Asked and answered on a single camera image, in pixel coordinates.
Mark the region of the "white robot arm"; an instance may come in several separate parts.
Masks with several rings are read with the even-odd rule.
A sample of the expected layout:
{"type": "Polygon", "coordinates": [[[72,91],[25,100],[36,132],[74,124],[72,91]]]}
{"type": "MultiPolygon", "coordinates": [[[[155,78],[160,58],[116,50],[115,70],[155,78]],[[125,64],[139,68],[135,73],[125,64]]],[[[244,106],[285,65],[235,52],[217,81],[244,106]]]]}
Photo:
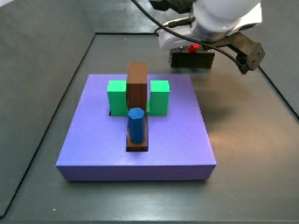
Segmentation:
{"type": "Polygon", "coordinates": [[[188,16],[163,24],[188,39],[213,43],[263,21],[261,0],[149,0],[159,11],[188,16]]]}

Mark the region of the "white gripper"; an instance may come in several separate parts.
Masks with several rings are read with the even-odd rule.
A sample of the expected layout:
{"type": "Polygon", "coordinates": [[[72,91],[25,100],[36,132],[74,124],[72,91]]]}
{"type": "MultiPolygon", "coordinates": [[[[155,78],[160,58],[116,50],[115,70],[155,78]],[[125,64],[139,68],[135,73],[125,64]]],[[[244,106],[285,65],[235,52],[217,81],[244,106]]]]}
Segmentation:
{"type": "Polygon", "coordinates": [[[204,32],[201,23],[195,17],[183,17],[171,20],[157,29],[159,46],[164,50],[187,46],[195,41],[203,41],[204,32]]]}

